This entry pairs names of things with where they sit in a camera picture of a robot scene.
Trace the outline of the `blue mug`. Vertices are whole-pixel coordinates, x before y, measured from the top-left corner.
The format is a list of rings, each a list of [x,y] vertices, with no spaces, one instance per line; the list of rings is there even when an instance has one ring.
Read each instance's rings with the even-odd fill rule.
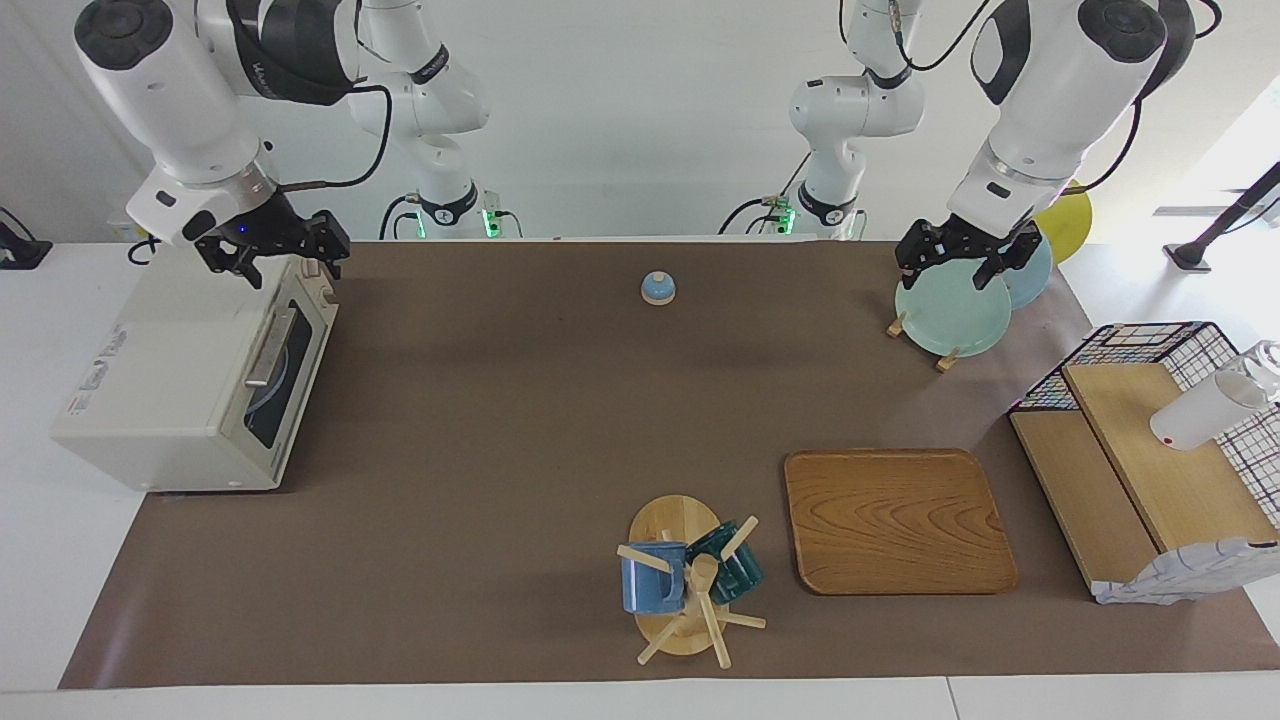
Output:
[[[622,607],[632,615],[669,615],[685,607],[686,544],[677,541],[632,542],[625,548],[669,564],[662,571],[631,557],[622,557]]]

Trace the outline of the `wooden mug tree stand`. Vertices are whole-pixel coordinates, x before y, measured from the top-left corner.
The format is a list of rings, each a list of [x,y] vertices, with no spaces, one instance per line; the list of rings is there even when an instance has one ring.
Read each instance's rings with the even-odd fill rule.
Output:
[[[622,557],[631,557],[637,562],[671,573],[668,562],[630,551],[625,548],[625,544],[677,541],[685,543],[687,548],[694,541],[714,530],[722,523],[724,521],[707,505],[694,497],[667,495],[654,498],[636,514],[631,521],[627,541],[618,546],[620,565]],[[739,532],[722,552],[722,559],[728,559],[740,544],[748,543],[758,525],[754,516],[736,523]],[[763,618],[735,612],[732,605],[737,601],[723,606],[712,602],[709,593],[718,568],[719,561],[707,553],[696,556],[691,565],[686,564],[685,559],[684,610],[669,615],[632,615],[628,612],[646,642],[636,659],[637,664],[646,665],[659,653],[687,657],[712,651],[718,666],[727,670],[732,666],[732,659],[724,639],[726,629],[728,626],[754,629],[767,626]]]

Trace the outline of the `brown table mat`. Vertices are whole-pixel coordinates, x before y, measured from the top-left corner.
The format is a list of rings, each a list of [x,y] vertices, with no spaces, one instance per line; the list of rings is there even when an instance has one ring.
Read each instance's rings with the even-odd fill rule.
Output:
[[[733,679],[1280,669],[1243,591],[1092,600],[1005,419],[1089,332],[1064,281],[945,374],[896,283],[884,242],[361,243],[280,489],[148,496],[60,685],[718,676],[636,662],[614,548],[663,495],[760,520]],[[974,454],[1015,589],[809,593],[783,461],[823,448]]]

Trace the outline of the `light blue racked plate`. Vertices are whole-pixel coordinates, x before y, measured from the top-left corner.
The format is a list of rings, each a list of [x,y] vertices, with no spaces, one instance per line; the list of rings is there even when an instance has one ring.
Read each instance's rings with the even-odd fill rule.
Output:
[[[1043,293],[1050,282],[1053,266],[1053,254],[1050,241],[1042,238],[1024,268],[1007,269],[1001,275],[1007,287],[1014,311],[1032,304]]]

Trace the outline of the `yellow plate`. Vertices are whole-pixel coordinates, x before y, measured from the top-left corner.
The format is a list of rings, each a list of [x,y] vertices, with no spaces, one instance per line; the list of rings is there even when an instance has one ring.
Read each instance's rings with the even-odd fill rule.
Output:
[[[1061,265],[1083,247],[1093,219],[1089,195],[1075,184],[1034,215],[1034,222],[1050,246],[1055,265]]]

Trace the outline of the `wooden plate rack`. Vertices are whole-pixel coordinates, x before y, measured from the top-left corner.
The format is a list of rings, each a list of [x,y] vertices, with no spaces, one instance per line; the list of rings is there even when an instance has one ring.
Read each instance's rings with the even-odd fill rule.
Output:
[[[960,347],[951,348],[947,354],[938,354],[938,352],[933,352],[933,351],[928,350],[928,347],[925,347],[924,345],[922,345],[916,340],[916,337],[909,332],[908,319],[909,319],[909,314],[908,313],[899,313],[895,316],[895,319],[888,324],[888,327],[884,329],[884,333],[890,338],[902,340],[904,342],[909,342],[910,345],[914,345],[915,347],[920,348],[922,351],[927,351],[928,354],[933,355],[934,359],[936,359],[934,369],[940,374],[945,374],[945,373],[950,372],[955,366],[955,364],[959,361]]]

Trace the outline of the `white patterned cloth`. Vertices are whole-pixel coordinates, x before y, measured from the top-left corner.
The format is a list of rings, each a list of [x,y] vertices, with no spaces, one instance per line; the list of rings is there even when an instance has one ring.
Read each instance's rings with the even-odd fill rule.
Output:
[[[1280,575],[1280,541],[1243,538],[1188,544],[1151,561],[1129,582],[1092,582],[1097,603],[1172,605],[1234,591]]]

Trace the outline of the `white cup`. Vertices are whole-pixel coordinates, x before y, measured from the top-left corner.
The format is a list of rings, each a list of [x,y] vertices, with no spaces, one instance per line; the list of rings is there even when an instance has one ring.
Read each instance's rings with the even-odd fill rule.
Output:
[[[1162,445],[1190,451],[1280,401],[1280,341],[1238,354],[1149,419]]]

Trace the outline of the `brown wooden tray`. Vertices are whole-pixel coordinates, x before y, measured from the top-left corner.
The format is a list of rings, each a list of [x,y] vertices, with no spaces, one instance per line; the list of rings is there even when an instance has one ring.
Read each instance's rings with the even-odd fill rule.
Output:
[[[1018,568],[979,460],[846,448],[783,461],[794,561],[817,596],[1004,594]]]

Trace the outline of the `beige toaster oven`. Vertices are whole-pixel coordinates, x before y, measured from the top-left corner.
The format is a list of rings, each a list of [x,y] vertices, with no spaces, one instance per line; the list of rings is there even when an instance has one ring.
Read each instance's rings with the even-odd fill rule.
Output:
[[[50,436],[142,493],[273,491],[339,304],[321,263],[261,258],[262,288],[165,246],[118,314]],[[243,416],[291,338],[307,350],[271,448]]]

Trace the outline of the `wooden step shelf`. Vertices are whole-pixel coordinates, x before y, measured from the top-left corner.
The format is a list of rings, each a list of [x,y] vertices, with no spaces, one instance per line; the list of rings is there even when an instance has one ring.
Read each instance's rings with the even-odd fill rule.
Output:
[[[1069,366],[1066,377],[1083,414],[1010,421],[1089,591],[1188,544],[1280,541],[1217,445],[1179,451],[1155,438],[1149,419],[1180,393],[1161,366]]]

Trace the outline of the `dark green mug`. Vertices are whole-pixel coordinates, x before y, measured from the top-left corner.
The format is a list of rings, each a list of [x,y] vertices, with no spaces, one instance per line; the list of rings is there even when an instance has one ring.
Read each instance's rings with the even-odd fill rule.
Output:
[[[685,553],[689,565],[696,556],[704,553],[719,561],[709,593],[712,602],[719,606],[741,600],[764,579],[764,571],[748,543],[740,544],[728,559],[721,557],[737,532],[739,524],[735,520],[724,521],[689,544]]]

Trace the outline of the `pale green plate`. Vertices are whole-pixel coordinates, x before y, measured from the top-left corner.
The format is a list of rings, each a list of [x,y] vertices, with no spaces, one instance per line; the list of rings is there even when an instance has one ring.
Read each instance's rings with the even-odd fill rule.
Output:
[[[995,347],[1006,334],[1012,300],[1004,279],[977,290],[978,259],[955,259],[923,270],[911,288],[895,290],[895,311],[908,337],[927,352],[970,357]]]

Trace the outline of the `black clamp mount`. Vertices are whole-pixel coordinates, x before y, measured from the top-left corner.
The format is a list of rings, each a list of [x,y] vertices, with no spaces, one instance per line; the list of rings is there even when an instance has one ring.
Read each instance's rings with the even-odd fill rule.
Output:
[[[33,270],[52,246],[52,242],[37,238],[18,215],[0,205],[0,270]]]

